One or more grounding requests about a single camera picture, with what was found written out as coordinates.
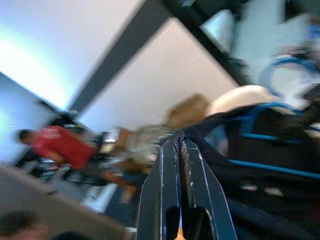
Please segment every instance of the person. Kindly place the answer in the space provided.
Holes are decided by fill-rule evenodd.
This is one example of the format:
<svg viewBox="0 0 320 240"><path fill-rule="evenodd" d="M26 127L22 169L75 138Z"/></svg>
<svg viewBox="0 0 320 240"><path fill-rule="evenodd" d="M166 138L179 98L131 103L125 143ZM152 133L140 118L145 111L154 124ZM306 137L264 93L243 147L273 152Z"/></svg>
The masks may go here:
<svg viewBox="0 0 320 240"><path fill-rule="evenodd" d="M33 211L19 210L0 217L0 240L47 240L49 227ZM61 233L52 240L92 240L74 231Z"/></svg>
<svg viewBox="0 0 320 240"><path fill-rule="evenodd" d="M32 146L39 156L53 160L58 166L69 164L84 175L118 184L124 189L123 203L136 192L136 187L116 175L110 164L102 164L96 147L88 145L75 132L61 126L47 126L39 131L22 129L18 131L18 138L21 143Z"/></svg>

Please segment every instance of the red shirt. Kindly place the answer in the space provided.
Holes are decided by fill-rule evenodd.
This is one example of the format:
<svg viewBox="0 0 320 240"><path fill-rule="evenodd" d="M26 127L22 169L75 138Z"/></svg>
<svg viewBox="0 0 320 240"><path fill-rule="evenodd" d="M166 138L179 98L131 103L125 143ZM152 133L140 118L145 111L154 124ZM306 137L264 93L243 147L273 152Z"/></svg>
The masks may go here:
<svg viewBox="0 0 320 240"><path fill-rule="evenodd" d="M70 135L70 131L61 126L41 129L32 149L43 158L51 152L59 154L73 169L81 169L94 154L93 148Z"/></svg>

